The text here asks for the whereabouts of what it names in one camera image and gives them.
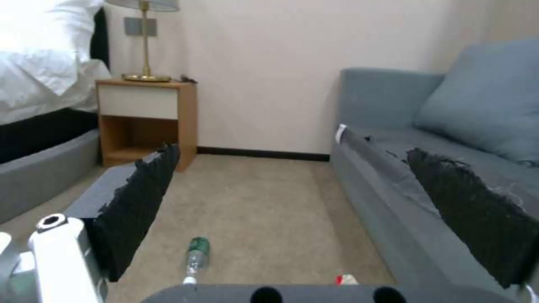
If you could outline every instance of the plastic bottle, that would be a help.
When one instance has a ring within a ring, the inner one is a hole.
[[[203,237],[197,237],[189,243],[187,251],[187,276],[183,284],[197,284],[197,275],[207,267],[210,256],[210,242]]]

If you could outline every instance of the white clip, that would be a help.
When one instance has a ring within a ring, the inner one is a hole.
[[[342,134],[344,133],[347,127],[348,126],[344,124],[339,124],[338,130],[335,133],[335,141],[337,142],[337,144],[341,144]]]
[[[531,286],[526,285],[526,289],[528,290],[528,293],[530,294],[530,303],[539,303],[539,297],[535,293],[535,291],[532,289]]]

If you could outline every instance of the wooden nightstand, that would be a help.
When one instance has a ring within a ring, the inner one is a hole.
[[[96,81],[103,165],[133,162],[179,142],[184,171],[197,154],[197,92],[191,83]]]

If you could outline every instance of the black baseboard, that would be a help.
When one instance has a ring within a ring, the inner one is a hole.
[[[274,158],[274,159],[291,159],[305,161],[328,162],[329,155],[325,154],[309,154],[309,153],[289,153],[287,151],[267,151],[267,150],[252,150],[252,149],[233,149],[219,147],[198,147],[199,154],[208,155],[228,155],[228,156],[244,156],[255,158]]]

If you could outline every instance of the wall outlet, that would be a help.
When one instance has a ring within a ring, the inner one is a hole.
[[[142,18],[125,17],[123,19],[123,28],[126,29],[128,36],[142,36]],[[157,20],[148,18],[148,36],[157,36]]]

